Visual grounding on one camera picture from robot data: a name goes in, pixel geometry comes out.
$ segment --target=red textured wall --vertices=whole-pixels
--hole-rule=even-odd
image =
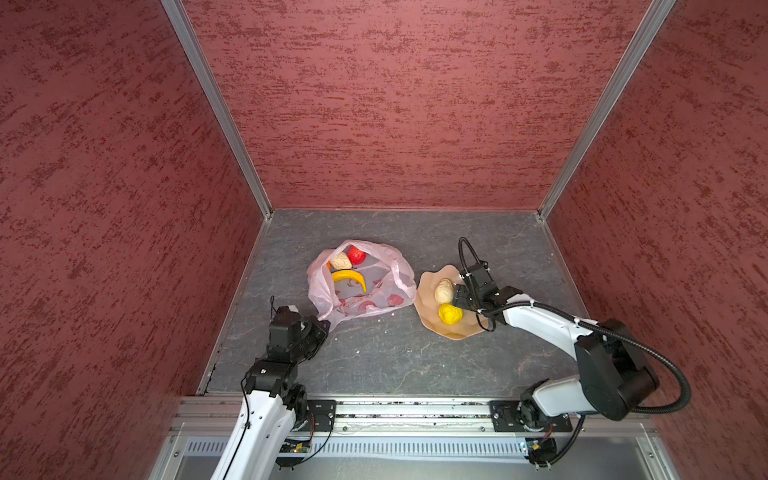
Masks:
[[[656,417],[691,480],[768,472],[767,25],[765,2],[678,0],[549,219],[590,314],[693,383]]]
[[[648,0],[188,0],[276,207],[535,210]]]
[[[0,35],[0,478],[144,480],[260,213],[160,2]]]

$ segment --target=plate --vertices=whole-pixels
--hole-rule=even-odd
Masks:
[[[447,278],[456,285],[464,285],[464,280],[458,274],[458,270],[453,265],[446,265],[439,272],[424,272],[419,279],[419,288],[416,289],[416,300],[413,304],[416,311],[419,312],[419,318],[422,324],[431,331],[442,335],[451,340],[463,340],[467,337],[484,332],[478,325],[475,318],[475,312],[463,310],[464,316],[453,325],[445,325],[440,320],[438,310],[440,305],[435,301],[435,288],[440,280]],[[480,317],[483,326],[488,328],[488,319]]]

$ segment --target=lemon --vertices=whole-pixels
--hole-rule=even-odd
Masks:
[[[457,306],[453,306],[450,303],[443,303],[440,306],[440,310],[438,310],[437,314],[440,316],[440,320],[442,320],[445,325],[453,325],[454,323],[461,320],[464,316],[462,309],[458,308]]]

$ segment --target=marble floor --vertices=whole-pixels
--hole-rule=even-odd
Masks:
[[[306,268],[346,239],[398,248],[415,272],[458,265],[458,238],[470,239],[496,283],[573,314],[580,301],[534,214],[278,210],[238,304],[207,392],[239,392],[240,379],[268,340],[270,296],[316,313]],[[575,362],[532,334],[500,326],[453,341],[426,329],[414,306],[339,324],[317,356],[299,366],[311,394],[516,396],[534,382],[575,373]]]

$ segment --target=banana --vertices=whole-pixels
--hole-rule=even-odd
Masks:
[[[331,273],[331,276],[333,277],[334,282],[338,282],[339,280],[355,280],[362,285],[362,292],[368,293],[368,290],[366,290],[366,279],[355,270],[339,270],[338,272]]]

